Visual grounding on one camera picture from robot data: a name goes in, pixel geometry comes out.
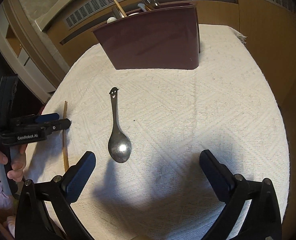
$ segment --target textured white cloth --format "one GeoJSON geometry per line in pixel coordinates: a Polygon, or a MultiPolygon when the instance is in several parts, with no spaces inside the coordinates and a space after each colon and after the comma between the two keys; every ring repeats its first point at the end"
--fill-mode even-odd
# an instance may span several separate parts
{"type": "MultiPolygon", "coordinates": [[[[204,149],[232,173],[255,181],[270,178],[283,217],[288,145],[271,89],[229,27],[200,25],[200,43],[195,70],[115,70],[95,45],[47,104],[44,114],[62,116],[68,101],[69,164],[86,151],[96,155],[96,168],[71,205],[95,239],[201,239],[224,207],[199,166],[204,149]],[[123,164],[107,150],[114,86],[119,89],[120,128],[132,143],[123,164]]],[[[27,178],[44,182],[63,174],[61,148],[61,132],[29,145],[27,178]]],[[[231,237],[241,227],[246,206],[231,237]]]]}

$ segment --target wooden cabinet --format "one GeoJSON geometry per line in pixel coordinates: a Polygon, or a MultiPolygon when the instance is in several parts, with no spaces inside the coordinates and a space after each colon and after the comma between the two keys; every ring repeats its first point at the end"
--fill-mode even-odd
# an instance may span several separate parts
{"type": "Polygon", "coordinates": [[[200,24],[228,25],[239,31],[239,5],[218,1],[197,1],[200,24]]]}
{"type": "Polygon", "coordinates": [[[238,0],[246,48],[281,106],[296,78],[296,13],[265,0],[238,0]]]}

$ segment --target spoon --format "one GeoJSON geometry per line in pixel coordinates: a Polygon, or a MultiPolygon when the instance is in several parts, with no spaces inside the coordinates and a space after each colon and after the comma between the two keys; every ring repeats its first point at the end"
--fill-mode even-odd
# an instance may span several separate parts
{"type": "Polygon", "coordinates": [[[151,10],[160,8],[160,4],[156,0],[142,0],[142,2],[151,10]]]}
{"type": "Polygon", "coordinates": [[[145,8],[145,5],[143,3],[138,3],[138,7],[143,11],[146,12],[147,9],[145,8]]]}
{"type": "Polygon", "coordinates": [[[118,88],[114,87],[110,90],[111,106],[112,106],[112,117],[113,127],[108,141],[108,151],[117,163],[124,163],[128,160],[131,153],[131,143],[126,135],[124,135],[117,124],[117,97],[118,88]]]}

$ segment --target utensil holder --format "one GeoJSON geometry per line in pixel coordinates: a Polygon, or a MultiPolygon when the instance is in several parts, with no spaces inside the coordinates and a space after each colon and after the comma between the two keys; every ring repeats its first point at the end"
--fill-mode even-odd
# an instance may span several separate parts
{"type": "MultiPolygon", "coordinates": [[[[140,9],[128,12],[140,12],[140,9]]],[[[196,4],[161,4],[93,30],[115,69],[195,69],[199,65],[196,4]]]]}

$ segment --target chopstick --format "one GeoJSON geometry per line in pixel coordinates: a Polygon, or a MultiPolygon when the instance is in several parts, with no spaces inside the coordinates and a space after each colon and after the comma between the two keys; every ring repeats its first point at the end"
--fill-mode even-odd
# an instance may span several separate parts
{"type": "MultiPolygon", "coordinates": [[[[68,102],[65,101],[65,106],[63,109],[63,118],[67,118],[67,107],[68,102]]],[[[62,131],[62,153],[63,153],[63,164],[65,166],[65,172],[69,169],[69,161],[68,161],[68,152],[67,152],[67,142],[66,142],[66,130],[62,131]]]]}
{"type": "Polygon", "coordinates": [[[115,2],[115,4],[117,5],[119,11],[122,13],[122,15],[124,17],[127,17],[127,14],[125,13],[125,11],[123,10],[123,8],[120,6],[120,4],[117,2],[117,0],[113,0],[115,2]]]}

